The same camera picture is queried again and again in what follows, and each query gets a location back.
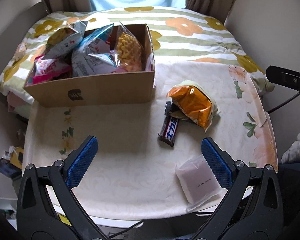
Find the large pink snack bag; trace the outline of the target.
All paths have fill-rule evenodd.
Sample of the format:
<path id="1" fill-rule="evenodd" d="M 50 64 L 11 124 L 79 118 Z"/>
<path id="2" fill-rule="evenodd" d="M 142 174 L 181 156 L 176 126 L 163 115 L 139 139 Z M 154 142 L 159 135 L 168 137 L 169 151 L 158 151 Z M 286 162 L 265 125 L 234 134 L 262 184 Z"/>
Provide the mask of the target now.
<path id="1" fill-rule="evenodd" d="M 35 72 L 31 83 L 36 85 L 52 80 L 72 71 L 72 67 L 61 59 L 43 59 L 40 55 L 34 60 Z"/>

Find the blue white snack bag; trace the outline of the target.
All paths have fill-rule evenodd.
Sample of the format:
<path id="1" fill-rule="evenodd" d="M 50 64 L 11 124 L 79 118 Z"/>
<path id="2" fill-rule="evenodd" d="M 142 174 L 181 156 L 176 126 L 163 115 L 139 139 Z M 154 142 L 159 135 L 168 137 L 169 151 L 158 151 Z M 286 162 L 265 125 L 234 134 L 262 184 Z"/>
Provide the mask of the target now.
<path id="1" fill-rule="evenodd" d="M 73 50 L 72 76 L 109 74 L 117 70 L 110 57 L 110 38 L 113 24 L 95 29 Z"/>

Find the green corn roll chip bag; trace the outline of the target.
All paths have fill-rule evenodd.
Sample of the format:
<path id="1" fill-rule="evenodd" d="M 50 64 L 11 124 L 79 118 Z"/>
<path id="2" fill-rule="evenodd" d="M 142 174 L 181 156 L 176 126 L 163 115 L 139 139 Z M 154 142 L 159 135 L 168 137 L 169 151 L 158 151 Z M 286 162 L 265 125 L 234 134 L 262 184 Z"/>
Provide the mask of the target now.
<path id="1" fill-rule="evenodd" d="M 61 59 L 69 54 L 83 40 L 87 23 L 76 21 L 58 29 L 48 38 L 43 59 Z"/>

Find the waffle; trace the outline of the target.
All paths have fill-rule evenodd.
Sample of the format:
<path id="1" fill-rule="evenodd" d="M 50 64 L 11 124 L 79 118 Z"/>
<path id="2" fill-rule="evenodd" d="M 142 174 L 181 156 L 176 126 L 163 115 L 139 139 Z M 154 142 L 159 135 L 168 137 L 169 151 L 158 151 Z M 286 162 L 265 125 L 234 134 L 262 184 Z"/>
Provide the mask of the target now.
<path id="1" fill-rule="evenodd" d="M 143 46 L 121 22 L 117 26 L 115 63 L 122 72 L 141 72 Z"/>

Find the white round table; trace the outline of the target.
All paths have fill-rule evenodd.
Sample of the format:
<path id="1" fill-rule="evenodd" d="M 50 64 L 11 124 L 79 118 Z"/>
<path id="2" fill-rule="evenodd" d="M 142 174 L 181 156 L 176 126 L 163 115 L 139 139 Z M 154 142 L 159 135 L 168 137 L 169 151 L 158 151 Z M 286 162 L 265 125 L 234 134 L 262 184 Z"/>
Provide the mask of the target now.
<path id="1" fill-rule="evenodd" d="M 253 187 L 247 187 L 242 200 L 245 197 L 248 197 L 251 195 L 253 190 Z M 62 215 L 65 215 L 64 211 L 62 208 L 58 205 L 53 204 L 53 207 L 57 213 L 60 213 Z M 215 211 L 217 208 L 217 205 L 212 206 L 210 208 L 195 212 L 195 214 L 199 217 L 205 217 L 208 215 L 208 211 Z M 95 217 L 95 216 L 90 216 L 90 218 L 93 220 L 93 222 L 97 225 L 105 226 L 105 227 L 111 227 L 111 228 L 128 228 L 132 226 L 133 224 L 136 224 L 137 222 L 140 222 L 140 220 L 118 220 L 118 219 L 107 219 L 107 218 L 100 218 L 100 217 Z"/>

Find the white translucent snack packet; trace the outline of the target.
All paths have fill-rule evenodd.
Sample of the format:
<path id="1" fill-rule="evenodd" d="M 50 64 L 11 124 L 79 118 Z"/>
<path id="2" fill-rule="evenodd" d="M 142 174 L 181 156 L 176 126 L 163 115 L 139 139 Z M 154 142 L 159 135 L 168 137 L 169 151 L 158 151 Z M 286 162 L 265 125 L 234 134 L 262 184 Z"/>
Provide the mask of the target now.
<path id="1" fill-rule="evenodd" d="M 203 155 L 187 160 L 175 167 L 182 191 L 187 200 L 186 212 L 205 209 L 205 204 L 222 198 L 226 190 L 221 188 Z"/>

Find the floral tablecloth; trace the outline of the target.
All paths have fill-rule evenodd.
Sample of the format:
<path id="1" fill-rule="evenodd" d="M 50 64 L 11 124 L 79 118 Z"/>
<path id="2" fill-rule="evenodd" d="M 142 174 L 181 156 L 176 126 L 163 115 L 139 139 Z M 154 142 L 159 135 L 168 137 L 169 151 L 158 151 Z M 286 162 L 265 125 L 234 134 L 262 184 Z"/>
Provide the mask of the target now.
<path id="1" fill-rule="evenodd" d="M 174 146 L 158 139 L 168 91 L 184 80 L 200 85 L 218 108 L 203 129 L 180 122 Z M 277 167 L 273 130 L 250 74 L 227 64 L 185 62 L 155 68 L 155 96 L 147 103 L 45 108 L 34 103 L 23 163 L 50 166 L 93 135 L 98 152 L 73 192 L 94 217 L 120 220 L 183 215 L 187 200 L 175 168 L 201 154 L 211 137 L 233 159 Z"/>

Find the dark chocolate bar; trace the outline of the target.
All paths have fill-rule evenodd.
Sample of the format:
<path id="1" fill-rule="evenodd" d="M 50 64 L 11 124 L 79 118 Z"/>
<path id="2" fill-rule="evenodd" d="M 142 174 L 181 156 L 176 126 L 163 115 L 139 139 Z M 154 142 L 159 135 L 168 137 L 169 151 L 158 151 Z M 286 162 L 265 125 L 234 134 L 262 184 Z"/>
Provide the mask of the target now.
<path id="1" fill-rule="evenodd" d="M 165 142 L 170 147 L 174 146 L 175 135 L 179 125 L 179 118 L 172 116 L 172 111 L 176 110 L 176 105 L 171 101 L 165 103 L 165 119 L 162 125 L 158 138 L 160 141 Z"/>

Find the orange foil snack bag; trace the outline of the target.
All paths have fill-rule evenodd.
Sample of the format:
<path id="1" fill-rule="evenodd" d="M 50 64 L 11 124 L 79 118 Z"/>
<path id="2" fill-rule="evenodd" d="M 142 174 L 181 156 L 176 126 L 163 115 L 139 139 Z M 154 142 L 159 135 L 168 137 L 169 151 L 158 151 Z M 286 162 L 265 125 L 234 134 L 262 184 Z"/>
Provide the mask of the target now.
<path id="1" fill-rule="evenodd" d="M 172 99 L 188 119 L 205 132 L 218 114 L 217 103 L 197 82 L 184 80 L 173 86 L 166 96 Z"/>

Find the cardboard box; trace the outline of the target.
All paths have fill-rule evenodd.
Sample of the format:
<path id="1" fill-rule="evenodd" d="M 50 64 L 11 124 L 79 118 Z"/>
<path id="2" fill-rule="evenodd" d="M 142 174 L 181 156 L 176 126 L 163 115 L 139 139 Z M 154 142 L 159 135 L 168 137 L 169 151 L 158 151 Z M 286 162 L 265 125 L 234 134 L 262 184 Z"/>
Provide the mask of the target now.
<path id="1" fill-rule="evenodd" d="M 149 102 L 154 89 L 152 36 L 146 24 L 128 24 L 127 29 L 144 48 L 141 72 L 71 77 L 29 85 L 24 89 L 44 107 L 91 106 Z"/>

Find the floral striped quilt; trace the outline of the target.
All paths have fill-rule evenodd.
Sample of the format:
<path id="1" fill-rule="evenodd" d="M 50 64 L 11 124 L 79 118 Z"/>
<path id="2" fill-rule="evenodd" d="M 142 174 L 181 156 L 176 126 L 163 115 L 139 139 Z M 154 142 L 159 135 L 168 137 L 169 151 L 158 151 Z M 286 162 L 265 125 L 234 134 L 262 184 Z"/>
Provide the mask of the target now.
<path id="1" fill-rule="evenodd" d="M 38 20 L 17 40 L 25 45 L 21 59 L 10 57 L 0 74 L 0 92 L 13 92 L 25 102 L 33 98 L 24 89 L 34 59 L 43 52 L 48 38 L 67 24 L 86 21 L 92 30 L 111 23 L 148 25 L 157 63 L 199 61 L 231 64 L 244 68 L 260 95 L 274 85 L 265 72 L 249 57 L 226 27 L 217 19 L 197 12 L 172 7 L 116 8 L 99 12 L 53 12 Z"/>

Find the small plush toy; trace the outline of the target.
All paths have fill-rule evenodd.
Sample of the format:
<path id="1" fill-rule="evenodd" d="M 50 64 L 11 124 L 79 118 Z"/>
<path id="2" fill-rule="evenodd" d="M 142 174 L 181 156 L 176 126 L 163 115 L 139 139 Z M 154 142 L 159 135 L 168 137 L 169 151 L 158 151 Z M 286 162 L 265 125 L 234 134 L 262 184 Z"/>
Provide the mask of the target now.
<path id="1" fill-rule="evenodd" d="M 26 54 L 26 50 L 27 50 L 26 44 L 24 42 L 21 42 L 17 46 L 17 48 L 16 48 L 16 50 L 14 52 L 14 58 L 15 58 L 15 60 L 19 61 L 21 58 L 23 58 L 25 56 L 25 54 Z"/>

